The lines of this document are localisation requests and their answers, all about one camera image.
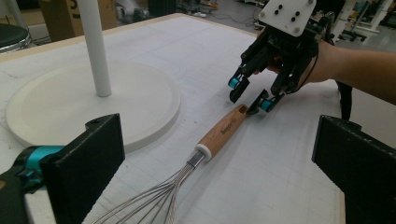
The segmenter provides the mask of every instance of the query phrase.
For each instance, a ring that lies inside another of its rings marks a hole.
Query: wooden handle
[[[222,118],[195,147],[205,154],[205,160],[208,161],[216,156],[221,148],[233,136],[236,130],[241,126],[247,117],[248,107],[240,105],[224,118]]]

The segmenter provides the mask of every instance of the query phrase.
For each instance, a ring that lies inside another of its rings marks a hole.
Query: metal whisk wires
[[[204,157],[205,154],[197,151],[195,155],[189,161],[187,161],[186,165],[181,170],[164,180],[159,185],[145,190],[128,201],[113,208],[93,222],[93,224],[105,223],[120,211],[130,208],[131,206],[134,207],[133,210],[123,216],[117,223],[124,223],[131,217],[136,216],[139,212],[142,214],[140,214],[140,216],[135,219],[136,223],[154,223],[154,221],[157,221],[157,218],[160,219],[160,213],[163,208],[167,210],[164,223],[173,223],[175,218],[178,190],[184,180],[186,180],[186,178],[192,173],[192,171]],[[167,207],[164,206],[169,200],[169,205]]]

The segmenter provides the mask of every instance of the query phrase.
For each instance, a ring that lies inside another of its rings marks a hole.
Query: whisk
[[[221,150],[246,118],[247,110],[245,105],[240,105],[223,117],[195,146],[196,152],[181,170],[159,185],[116,206],[93,223],[105,223],[120,211],[131,207],[132,211],[124,215],[117,223],[124,223],[132,217],[135,223],[154,223],[154,221],[161,223],[159,219],[163,219],[163,223],[166,224],[173,223],[180,186],[201,161],[209,161]]]

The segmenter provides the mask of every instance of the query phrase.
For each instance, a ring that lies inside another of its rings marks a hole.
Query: black cable
[[[11,23],[9,22],[8,16],[6,16],[6,20],[8,22],[8,25],[10,25]]]

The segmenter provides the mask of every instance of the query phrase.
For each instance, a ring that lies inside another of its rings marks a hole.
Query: human arm
[[[305,76],[314,60],[304,72]],[[322,42],[317,64],[306,83],[327,79],[343,82],[396,105],[396,53],[342,49]]]

